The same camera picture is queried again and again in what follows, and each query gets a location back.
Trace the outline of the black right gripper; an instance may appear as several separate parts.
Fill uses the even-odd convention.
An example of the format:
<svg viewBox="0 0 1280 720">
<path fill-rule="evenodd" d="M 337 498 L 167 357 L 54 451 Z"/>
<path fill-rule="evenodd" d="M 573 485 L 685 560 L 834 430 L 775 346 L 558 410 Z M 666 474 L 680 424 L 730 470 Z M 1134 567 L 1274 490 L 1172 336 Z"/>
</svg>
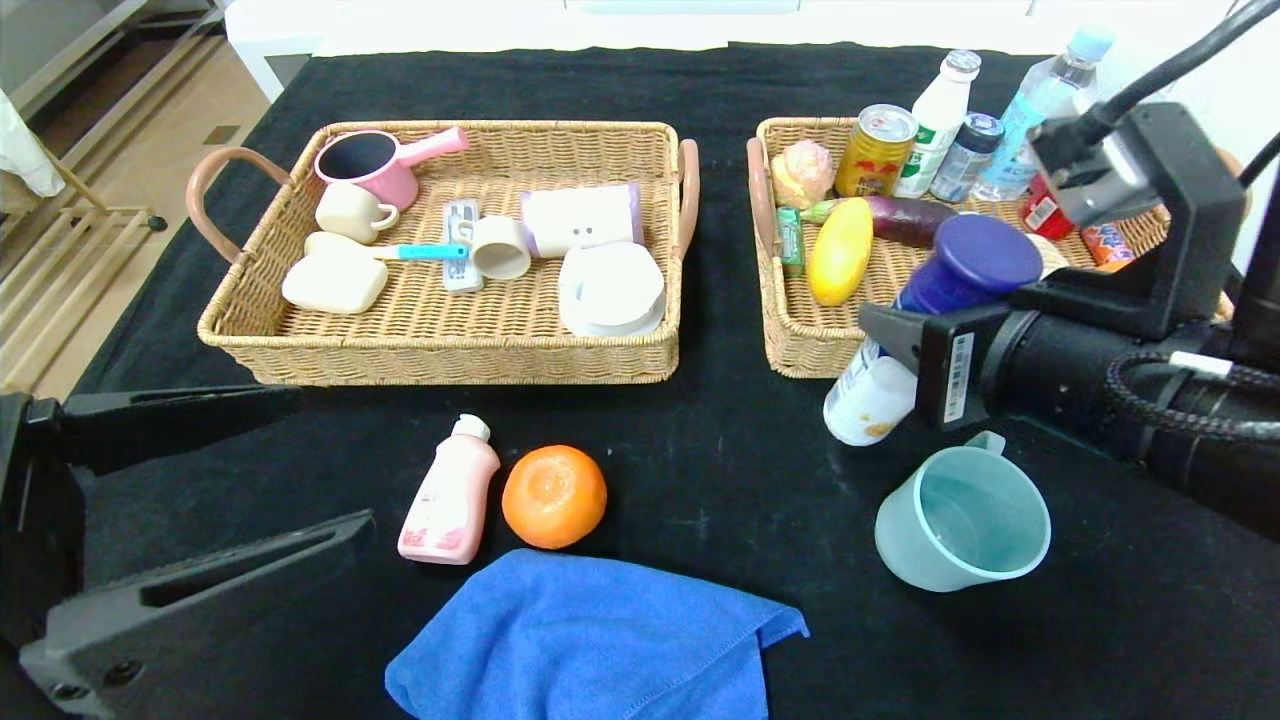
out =
<svg viewBox="0 0 1280 720">
<path fill-rule="evenodd" d="M 863 304 L 858 361 L 891 357 L 919 375 L 916 410 L 933 428 L 957 430 L 1014 416 L 1108 455 L 1101 398 L 1108 331 L 1010 304 L 928 316 Z"/>
</svg>

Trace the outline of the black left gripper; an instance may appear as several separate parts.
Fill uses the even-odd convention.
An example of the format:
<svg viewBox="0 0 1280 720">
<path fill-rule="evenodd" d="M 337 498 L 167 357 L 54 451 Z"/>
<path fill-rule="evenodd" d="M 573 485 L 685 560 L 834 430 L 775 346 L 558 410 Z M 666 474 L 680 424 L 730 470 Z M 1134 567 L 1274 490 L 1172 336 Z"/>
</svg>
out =
<svg viewBox="0 0 1280 720">
<path fill-rule="evenodd" d="M 367 509 L 68 600 L 84 587 L 84 493 L 73 468 L 110 474 L 303 406 L 289 386 L 1 397 L 3 643 L 24 646 L 20 666 L 56 708 L 87 719 L 300 719 L 320 706 L 333 674 L 324 639 L 376 528 Z"/>
</svg>

